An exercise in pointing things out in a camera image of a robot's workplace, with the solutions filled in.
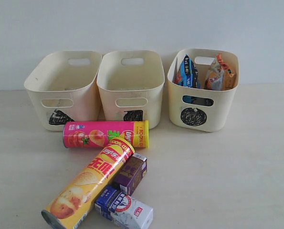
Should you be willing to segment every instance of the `small carton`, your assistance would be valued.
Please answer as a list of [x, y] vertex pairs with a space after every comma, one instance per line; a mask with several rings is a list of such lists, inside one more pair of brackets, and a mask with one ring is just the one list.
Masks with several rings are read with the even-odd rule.
[[153, 208], [108, 185], [95, 202], [102, 216], [123, 229], [148, 229]]
[[113, 180], [112, 186], [132, 195], [147, 172], [147, 158], [134, 153]]

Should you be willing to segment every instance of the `white wall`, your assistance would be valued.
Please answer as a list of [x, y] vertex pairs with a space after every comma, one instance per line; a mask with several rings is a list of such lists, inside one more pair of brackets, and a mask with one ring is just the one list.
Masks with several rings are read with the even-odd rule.
[[0, 0], [0, 90], [58, 50], [235, 53], [241, 83], [284, 82], [284, 0]]

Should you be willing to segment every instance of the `storage bin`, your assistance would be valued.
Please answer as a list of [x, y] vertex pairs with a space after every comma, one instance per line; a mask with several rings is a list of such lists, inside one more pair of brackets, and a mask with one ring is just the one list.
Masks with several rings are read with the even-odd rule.
[[67, 121], [97, 120], [101, 102], [96, 75], [102, 55], [92, 51], [64, 51], [46, 56], [24, 87], [41, 124], [62, 131]]
[[106, 120], [149, 120], [158, 125], [165, 77], [152, 51], [115, 51], [103, 57], [97, 85]]
[[[234, 88], [227, 91], [205, 90], [203, 89], [204, 82], [210, 64], [196, 63], [195, 59], [199, 57], [215, 58], [219, 53], [222, 53], [223, 60], [236, 70]], [[202, 89], [182, 87], [173, 83], [174, 75], [178, 72], [186, 54], [196, 63], [199, 72], [198, 79], [200, 80]], [[222, 129], [239, 83], [239, 76], [238, 59], [230, 52], [204, 49], [185, 49], [180, 51], [168, 71], [168, 105], [169, 118], [172, 123], [181, 127], [206, 132], [214, 132]], [[213, 104], [211, 106], [188, 104], [183, 102], [183, 96], [185, 95], [211, 99]]]

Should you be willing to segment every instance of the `pink chip can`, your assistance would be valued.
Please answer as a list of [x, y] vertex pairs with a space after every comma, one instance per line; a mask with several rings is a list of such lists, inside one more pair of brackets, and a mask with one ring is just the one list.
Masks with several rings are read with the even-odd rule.
[[105, 147], [114, 137], [125, 139], [133, 147], [148, 148], [148, 120], [67, 122], [63, 129], [66, 148]]

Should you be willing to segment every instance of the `yellow chip can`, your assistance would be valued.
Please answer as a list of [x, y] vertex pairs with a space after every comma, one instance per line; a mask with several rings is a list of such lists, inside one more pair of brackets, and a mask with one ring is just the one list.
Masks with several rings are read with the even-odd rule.
[[128, 141], [120, 137], [111, 139], [94, 160], [41, 211], [45, 221], [53, 229], [77, 229], [105, 186], [134, 152]]

